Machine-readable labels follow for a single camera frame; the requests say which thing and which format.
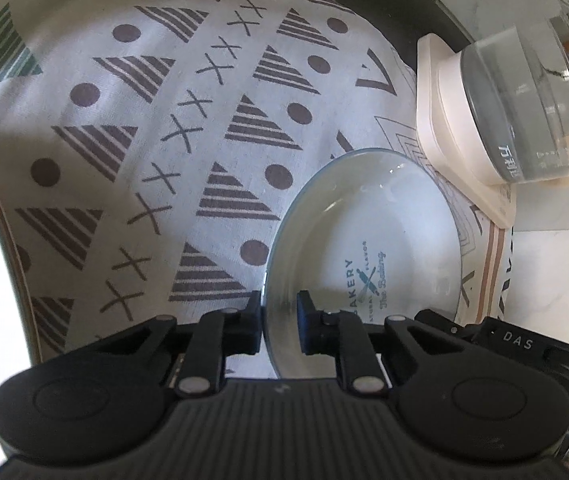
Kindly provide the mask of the white plate Bakery print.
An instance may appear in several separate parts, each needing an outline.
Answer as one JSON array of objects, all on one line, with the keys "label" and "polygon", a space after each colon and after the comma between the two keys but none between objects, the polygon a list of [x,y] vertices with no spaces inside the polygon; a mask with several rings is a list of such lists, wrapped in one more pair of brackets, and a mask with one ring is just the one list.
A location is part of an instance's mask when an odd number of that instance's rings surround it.
[{"label": "white plate Bakery print", "polygon": [[334,159],[299,191],[272,243],[263,286],[265,338],[280,377],[331,377],[327,356],[306,356],[296,295],[381,325],[432,309],[454,318],[462,258],[444,194],[418,164],[365,148]]}]

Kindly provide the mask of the cream kettle base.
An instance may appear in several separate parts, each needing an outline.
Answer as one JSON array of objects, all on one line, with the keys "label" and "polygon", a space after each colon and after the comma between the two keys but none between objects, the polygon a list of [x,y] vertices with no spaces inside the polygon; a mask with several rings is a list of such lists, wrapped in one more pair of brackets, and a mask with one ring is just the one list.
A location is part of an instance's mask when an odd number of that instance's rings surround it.
[{"label": "cream kettle base", "polygon": [[417,132],[434,169],[500,229],[513,227],[516,192],[489,159],[464,91],[461,54],[435,34],[418,41]]}]

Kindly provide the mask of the patterned fringed table cloth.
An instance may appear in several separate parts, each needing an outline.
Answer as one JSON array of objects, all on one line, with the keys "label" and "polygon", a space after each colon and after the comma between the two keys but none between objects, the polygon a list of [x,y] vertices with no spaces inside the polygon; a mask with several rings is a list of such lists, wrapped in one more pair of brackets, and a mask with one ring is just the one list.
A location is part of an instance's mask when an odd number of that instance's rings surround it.
[{"label": "patterned fringed table cloth", "polygon": [[243,306],[331,160],[420,166],[415,73],[345,0],[0,0],[0,205],[39,363]]}]

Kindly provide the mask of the glass electric kettle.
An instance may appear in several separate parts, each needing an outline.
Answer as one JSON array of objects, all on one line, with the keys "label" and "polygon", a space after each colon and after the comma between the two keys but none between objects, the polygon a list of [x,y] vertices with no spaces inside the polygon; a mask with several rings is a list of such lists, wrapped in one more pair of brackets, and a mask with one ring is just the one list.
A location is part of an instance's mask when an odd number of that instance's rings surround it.
[{"label": "glass electric kettle", "polygon": [[569,0],[560,12],[466,47],[467,102],[491,166],[510,184],[569,178]]}]

